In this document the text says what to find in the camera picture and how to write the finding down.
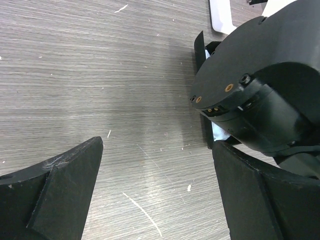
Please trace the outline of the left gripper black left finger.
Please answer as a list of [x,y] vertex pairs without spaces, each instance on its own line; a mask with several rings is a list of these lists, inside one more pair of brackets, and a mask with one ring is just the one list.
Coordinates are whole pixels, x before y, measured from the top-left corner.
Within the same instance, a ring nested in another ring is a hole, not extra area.
[[80,240],[101,160],[96,136],[0,177],[2,240]]

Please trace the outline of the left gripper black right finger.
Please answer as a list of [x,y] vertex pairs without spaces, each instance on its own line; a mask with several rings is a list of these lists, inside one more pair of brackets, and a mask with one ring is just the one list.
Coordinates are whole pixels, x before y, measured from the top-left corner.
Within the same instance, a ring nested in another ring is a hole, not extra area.
[[320,182],[216,141],[212,156],[232,240],[318,240]]

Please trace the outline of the light blue cleaning cloth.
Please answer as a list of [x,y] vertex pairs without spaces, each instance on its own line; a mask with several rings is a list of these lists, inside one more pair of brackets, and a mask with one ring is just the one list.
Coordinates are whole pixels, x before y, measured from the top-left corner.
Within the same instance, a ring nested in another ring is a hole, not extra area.
[[225,130],[223,130],[221,127],[219,127],[214,122],[211,122],[211,128],[212,128],[212,135],[213,135],[213,141],[225,141],[231,137],[229,133],[227,133]]

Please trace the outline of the black sunglasses case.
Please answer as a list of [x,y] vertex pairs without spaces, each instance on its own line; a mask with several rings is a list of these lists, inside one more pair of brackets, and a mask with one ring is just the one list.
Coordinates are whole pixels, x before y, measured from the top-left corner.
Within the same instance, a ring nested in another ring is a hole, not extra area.
[[[195,41],[193,44],[195,74],[198,73],[203,63],[206,61],[207,58],[211,56],[211,54],[214,53],[215,49],[220,43],[221,43],[220,41],[212,41],[209,44],[205,45],[204,32],[201,31],[199,33],[199,35],[195,38]],[[213,148],[214,136],[215,136],[213,132],[212,122],[202,114],[200,114],[200,121],[201,121],[202,136],[204,137],[207,148],[211,150]]]

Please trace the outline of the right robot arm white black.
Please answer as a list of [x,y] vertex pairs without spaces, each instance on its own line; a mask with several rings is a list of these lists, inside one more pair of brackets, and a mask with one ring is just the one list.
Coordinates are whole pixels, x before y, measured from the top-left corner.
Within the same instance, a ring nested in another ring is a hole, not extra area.
[[320,176],[320,3],[296,0],[210,44],[192,106],[284,170]]

